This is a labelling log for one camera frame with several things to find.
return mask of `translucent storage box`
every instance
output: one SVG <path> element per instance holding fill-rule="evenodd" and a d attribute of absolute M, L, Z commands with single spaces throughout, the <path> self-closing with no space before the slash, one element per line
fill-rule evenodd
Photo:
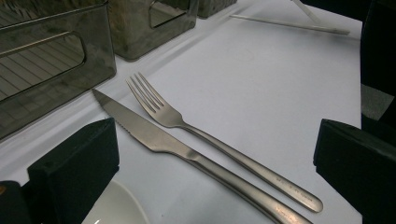
<path fill-rule="evenodd" d="M 199 0 L 198 17 L 207 19 L 235 3 L 236 0 Z"/>
<path fill-rule="evenodd" d="M 195 26 L 198 0 L 110 0 L 114 51 L 126 61 L 144 54 Z"/>
<path fill-rule="evenodd" d="M 0 139 L 115 74 L 106 1 L 0 0 Z"/>

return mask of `knife blade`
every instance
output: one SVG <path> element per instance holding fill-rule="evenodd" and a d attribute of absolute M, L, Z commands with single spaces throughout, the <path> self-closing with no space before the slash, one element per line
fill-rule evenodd
<path fill-rule="evenodd" d="M 95 89 L 92 89 L 92 92 L 107 114 L 113 117 L 123 129 L 148 149 L 154 152 L 165 152 L 178 156 L 240 195 L 275 223 L 312 223 L 276 198 L 186 146 L 171 134 L 137 115 L 129 108 Z"/>

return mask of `fork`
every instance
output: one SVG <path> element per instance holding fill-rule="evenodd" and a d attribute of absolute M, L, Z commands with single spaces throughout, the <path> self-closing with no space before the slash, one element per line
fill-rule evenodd
<path fill-rule="evenodd" d="M 126 82 L 137 101 L 143 106 L 146 112 L 162 126 L 167 128 L 181 128 L 204 138 L 211 145 L 240 163 L 250 172 L 257 175 L 274 188 L 288 195 L 294 201 L 300 203 L 310 211 L 318 213 L 323 209 L 323 203 L 315 195 L 305 189 L 302 189 L 269 168 L 259 164 L 245 154 L 221 142 L 212 135 L 186 123 L 181 114 L 154 90 L 144 76 L 141 73 L 138 73 L 138 75 L 134 74 L 135 80 L 130 77 L 131 80 L 126 80 Z"/>

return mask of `fork tines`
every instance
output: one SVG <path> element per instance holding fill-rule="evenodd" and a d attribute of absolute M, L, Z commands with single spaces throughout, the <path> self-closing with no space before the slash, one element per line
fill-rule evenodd
<path fill-rule="evenodd" d="M 163 106 L 164 99 L 154 90 L 145 77 L 138 73 L 134 74 L 134 78 L 130 77 L 131 81 L 126 80 L 129 88 L 136 97 L 137 101 L 147 110 L 155 113 L 160 106 Z"/>

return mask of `white plate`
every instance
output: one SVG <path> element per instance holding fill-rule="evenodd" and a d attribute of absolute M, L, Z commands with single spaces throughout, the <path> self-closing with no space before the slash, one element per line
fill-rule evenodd
<path fill-rule="evenodd" d="M 134 195 L 111 180 L 82 224 L 149 224 Z"/>

